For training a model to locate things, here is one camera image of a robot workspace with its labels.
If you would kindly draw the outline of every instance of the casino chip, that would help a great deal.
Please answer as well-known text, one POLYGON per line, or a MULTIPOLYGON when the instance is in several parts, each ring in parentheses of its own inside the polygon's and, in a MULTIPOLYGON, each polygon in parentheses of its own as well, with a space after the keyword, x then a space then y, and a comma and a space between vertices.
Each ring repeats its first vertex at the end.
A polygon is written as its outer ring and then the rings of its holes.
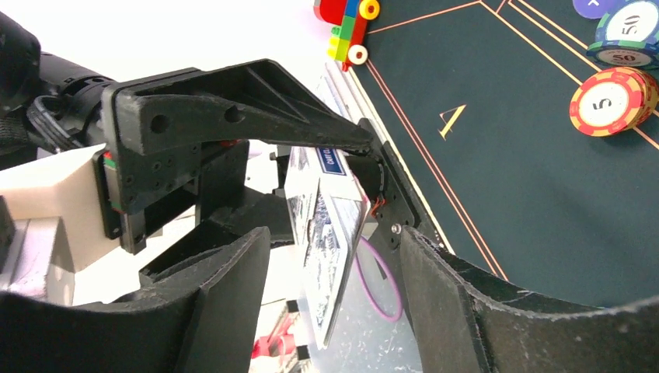
POLYGON ((588 19, 600 19, 617 0, 572 0, 574 10, 579 16, 588 19))
POLYGON ((591 76, 570 101, 572 125, 593 137, 610 136, 638 125, 652 99, 645 76, 636 75, 627 68, 610 68, 591 76))
POLYGON ((643 88, 643 109, 639 112, 638 117, 627 126, 627 130, 629 130, 642 124, 652 115, 659 103, 659 85, 652 75, 634 68, 613 68, 613 70, 632 76, 643 88))
POLYGON ((659 46, 642 41, 606 40, 591 44, 586 55, 609 66, 659 68, 659 46))
POLYGON ((602 16, 595 42, 659 42, 659 0, 617 0, 602 16))

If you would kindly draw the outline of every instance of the black cable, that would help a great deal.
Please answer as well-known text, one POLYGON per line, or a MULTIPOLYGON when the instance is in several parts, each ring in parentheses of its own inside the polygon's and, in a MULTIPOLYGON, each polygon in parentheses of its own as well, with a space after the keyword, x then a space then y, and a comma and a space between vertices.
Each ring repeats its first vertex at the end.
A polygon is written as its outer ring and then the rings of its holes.
POLYGON ((27 131, 27 138, 29 138, 30 143, 38 148, 42 148, 46 152, 56 153, 55 148, 51 143, 49 143, 41 134, 34 133, 33 131, 27 131))
POLYGON ((366 150, 344 150, 347 154, 354 155, 356 157, 365 157, 371 154, 371 149, 366 150))
POLYGON ((68 134, 54 117, 63 102, 56 96, 39 96, 27 108, 27 118, 34 128, 44 137, 49 152, 66 152, 83 148, 83 145, 68 134))
POLYGON ((0 155, 7 155, 30 145, 24 118, 25 110, 14 110, 0 118, 0 155))

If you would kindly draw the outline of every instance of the blue casino chip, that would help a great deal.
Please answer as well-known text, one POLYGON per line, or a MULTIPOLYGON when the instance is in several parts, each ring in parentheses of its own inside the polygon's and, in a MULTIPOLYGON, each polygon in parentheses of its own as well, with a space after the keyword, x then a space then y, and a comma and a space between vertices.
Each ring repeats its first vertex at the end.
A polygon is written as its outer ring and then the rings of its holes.
POLYGON ((650 70, 659 68, 659 46, 636 41, 599 41, 588 47, 586 55, 606 66, 625 66, 650 70))
POLYGON ((657 44, 659 0, 618 1, 600 19, 595 42, 611 40, 657 44))

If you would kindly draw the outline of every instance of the yellow lego wheel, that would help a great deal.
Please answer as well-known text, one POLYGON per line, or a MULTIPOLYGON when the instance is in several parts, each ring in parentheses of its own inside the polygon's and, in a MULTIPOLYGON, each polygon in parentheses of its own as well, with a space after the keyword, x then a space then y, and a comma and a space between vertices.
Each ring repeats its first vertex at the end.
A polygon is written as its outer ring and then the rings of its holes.
POLYGON ((348 50, 348 61, 351 64, 363 64, 368 60, 368 51, 363 45, 353 45, 348 50))
POLYGON ((380 14, 380 3, 378 0, 361 0, 359 3, 359 15, 367 21, 378 18, 380 14))

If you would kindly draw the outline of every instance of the green lego brick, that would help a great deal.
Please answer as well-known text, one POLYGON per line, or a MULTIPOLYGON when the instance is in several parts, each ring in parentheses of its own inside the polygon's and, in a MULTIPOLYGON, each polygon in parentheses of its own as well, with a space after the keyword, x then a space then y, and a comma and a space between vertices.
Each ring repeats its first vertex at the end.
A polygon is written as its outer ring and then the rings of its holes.
POLYGON ((354 31, 354 22, 355 19, 350 16, 343 16, 343 22, 341 23, 341 31, 339 38, 343 40, 352 39, 352 33, 354 31))

